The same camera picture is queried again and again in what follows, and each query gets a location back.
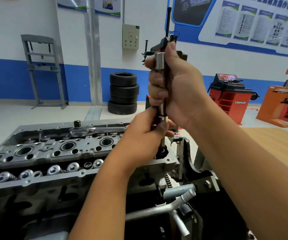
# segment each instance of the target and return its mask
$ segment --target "gray floor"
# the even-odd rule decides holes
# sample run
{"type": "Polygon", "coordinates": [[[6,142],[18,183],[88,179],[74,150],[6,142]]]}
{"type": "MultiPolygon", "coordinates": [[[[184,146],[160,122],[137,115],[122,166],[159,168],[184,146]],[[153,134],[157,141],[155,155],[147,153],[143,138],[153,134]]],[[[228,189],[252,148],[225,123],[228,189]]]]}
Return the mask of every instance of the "gray floor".
{"type": "MultiPolygon", "coordinates": [[[[31,109],[31,106],[26,105],[10,105],[0,104],[0,143],[9,136],[19,125],[42,124],[55,122],[69,122],[74,120],[84,120],[88,114],[89,106],[68,106],[65,109],[59,107],[37,107],[31,109]]],[[[138,105],[137,113],[145,110],[145,105],[138,105]]],[[[244,127],[276,127],[269,123],[265,123],[256,119],[256,110],[246,110],[242,126],[244,127]]],[[[114,119],[134,117],[133,115],[115,115],[108,112],[107,107],[102,108],[100,119],[114,119]]],[[[191,141],[191,155],[194,158],[197,145],[192,140],[191,136],[181,130],[180,135],[185,136],[191,141]]]]}

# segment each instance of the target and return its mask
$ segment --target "black rubber tire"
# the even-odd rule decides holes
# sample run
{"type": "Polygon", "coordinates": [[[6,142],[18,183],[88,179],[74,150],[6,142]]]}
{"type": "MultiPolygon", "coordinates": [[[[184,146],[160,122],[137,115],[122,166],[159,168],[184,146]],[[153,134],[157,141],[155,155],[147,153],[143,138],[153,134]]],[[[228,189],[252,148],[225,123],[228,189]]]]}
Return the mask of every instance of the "black rubber tire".
{"type": "Polygon", "coordinates": [[[107,103],[108,111],[113,114],[133,114],[137,110],[137,103],[135,104],[114,104],[111,101],[107,103]]]}
{"type": "Polygon", "coordinates": [[[139,94],[139,85],[136,84],[135,86],[131,87],[117,87],[117,86],[110,86],[111,95],[118,96],[118,97],[134,97],[139,94]]]}
{"type": "Polygon", "coordinates": [[[118,87],[131,87],[137,83],[137,76],[129,72],[114,72],[109,75],[112,85],[118,87]]]}
{"type": "Polygon", "coordinates": [[[124,98],[111,94],[111,101],[115,104],[135,104],[137,102],[137,95],[124,98]]]}

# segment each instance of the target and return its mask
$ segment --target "hand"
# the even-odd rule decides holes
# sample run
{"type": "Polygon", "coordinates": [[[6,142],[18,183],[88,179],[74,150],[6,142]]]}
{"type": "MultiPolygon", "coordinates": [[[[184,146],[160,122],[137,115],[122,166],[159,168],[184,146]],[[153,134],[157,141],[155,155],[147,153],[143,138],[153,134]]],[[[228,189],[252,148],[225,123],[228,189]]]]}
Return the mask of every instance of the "hand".
{"type": "MultiPolygon", "coordinates": [[[[176,125],[186,129],[192,117],[196,116],[201,106],[204,106],[204,101],[210,100],[210,97],[200,71],[178,57],[174,42],[167,45],[165,60],[174,76],[172,94],[166,103],[166,114],[176,125]]],[[[146,59],[145,66],[153,69],[154,62],[155,57],[150,56],[146,59]]],[[[149,102],[152,106],[159,106],[162,99],[169,95],[164,88],[163,76],[151,70],[149,81],[149,102]]]]}
{"type": "Polygon", "coordinates": [[[114,157],[113,160],[118,162],[120,169],[133,173],[136,168],[153,160],[164,136],[174,136],[175,133],[168,130],[175,126],[170,120],[158,124],[151,131],[156,114],[157,109],[153,107],[137,114],[109,154],[110,158],[114,157]]]}

